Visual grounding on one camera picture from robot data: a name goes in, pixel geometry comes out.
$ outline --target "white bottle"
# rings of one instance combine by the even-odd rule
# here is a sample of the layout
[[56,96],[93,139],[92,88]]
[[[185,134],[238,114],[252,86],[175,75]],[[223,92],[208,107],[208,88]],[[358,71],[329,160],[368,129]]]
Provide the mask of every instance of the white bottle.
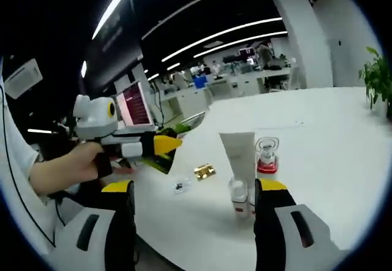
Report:
[[240,219],[245,219],[249,216],[249,203],[247,200],[247,185],[246,182],[233,177],[228,187],[232,196],[232,202],[236,216]]
[[249,188],[249,211],[251,216],[255,216],[255,189]]

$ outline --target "white sleeve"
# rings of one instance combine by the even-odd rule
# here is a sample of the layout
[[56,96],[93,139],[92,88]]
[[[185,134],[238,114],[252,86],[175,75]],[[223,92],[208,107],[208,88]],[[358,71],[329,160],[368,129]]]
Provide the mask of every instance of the white sleeve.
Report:
[[[2,78],[0,84],[4,90],[4,82],[2,81]],[[33,150],[32,147],[30,147],[30,145],[27,144],[23,136],[20,134],[17,126],[15,125],[10,110],[8,108],[5,92],[4,92],[4,98],[1,94],[0,97],[1,97],[0,109],[2,109],[2,101],[4,100],[4,111],[3,110],[1,111],[1,116],[0,116],[1,138],[4,137],[4,127],[3,127],[3,120],[2,120],[2,118],[4,117],[6,122],[8,151],[12,152],[12,155],[15,158],[16,162],[18,163],[20,170],[27,178],[29,178],[31,167],[34,165],[38,157],[38,152]]]

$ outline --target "black ceiling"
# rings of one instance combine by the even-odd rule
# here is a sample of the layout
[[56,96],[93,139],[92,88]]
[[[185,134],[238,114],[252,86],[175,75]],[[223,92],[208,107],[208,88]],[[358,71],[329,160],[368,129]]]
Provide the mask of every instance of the black ceiling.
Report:
[[[48,126],[50,120],[72,108],[79,92],[80,69],[86,48],[111,0],[8,0],[6,29],[1,38],[12,40],[15,64],[35,57],[44,80],[10,105],[18,108],[17,125]],[[144,36],[160,21],[194,0],[133,0],[138,29]],[[143,65],[162,72],[174,63],[190,61],[204,44],[191,48],[165,63],[170,53],[216,32],[244,23],[278,17],[273,0],[201,0],[175,15],[146,36],[142,42]],[[220,36],[224,43],[281,31],[282,22],[248,27]]]

